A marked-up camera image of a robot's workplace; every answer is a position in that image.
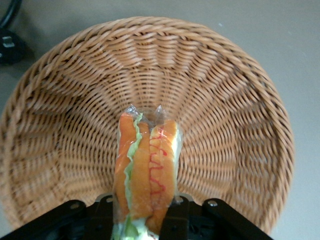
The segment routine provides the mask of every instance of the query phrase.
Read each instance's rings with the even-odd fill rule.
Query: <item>basket weave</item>
[[[117,124],[130,104],[162,105],[181,125],[180,192],[198,204],[223,199],[270,232],[294,162],[274,84],[228,39],[162,17],[90,27],[23,75],[0,125],[1,200],[14,228],[112,190]]]

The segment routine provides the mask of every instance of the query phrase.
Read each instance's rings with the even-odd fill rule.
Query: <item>clear plastic packaging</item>
[[[113,240],[158,239],[178,194],[183,134],[161,106],[121,115],[113,184]]]

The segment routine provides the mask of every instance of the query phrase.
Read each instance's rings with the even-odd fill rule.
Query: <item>gray floor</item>
[[[1,0],[0,16],[9,0]],[[0,67],[0,112],[23,72],[66,37],[97,23],[164,16],[204,24],[257,59],[274,81],[295,135],[292,188],[271,236],[320,237],[320,1],[319,0],[24,0],[12,30],[33,54]],[[0,215],[0,236],[10,230]]]

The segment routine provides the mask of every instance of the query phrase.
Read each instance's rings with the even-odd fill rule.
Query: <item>red ketchup drizzle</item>
[[[164,136],[164,128],[160,127],[159,129],[160,129],[160,135],[157,136],[157,137],[151,138],[151,140],[156,140],[156,139],[162,139],[163,138],[163,136]],[[152,144],[150,144],[150,146],[152,146],[152,147],[158,149],[159,151],[161,151],[164,156],[168,155],[167,152],[165,150],[163,150],[162,148],[159,148],[158,146],[155,146],[155,145],[152,145]],[[150,163],[156,164],[158,166],[150,167],[149,168],[149,174],[150,174],[150,181],[153,182],[153,183],[156,183],[159,186],[160,190],[152,191],[151,195],[160,194],[160,193],[162,193],[162,192],[164,192],[166,190],[166,186],[161,184],[159,180],[154,179],[153,177],[151,177],[151,172],[153,170],[157,171],[157,170],[162,170],[164,168],[164,166],[162,166],[159,162],[153,160],[153,156],[156,155],[156,154],[157,154],[156,152],[151,153],[151,155],[150,155]]]

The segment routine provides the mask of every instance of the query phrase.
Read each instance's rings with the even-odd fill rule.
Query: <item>black cable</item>
[[[11,0],[4,17],[0,20],[0,29],[6,29],[9,27],[20,9],[21,2],[22,0]]]

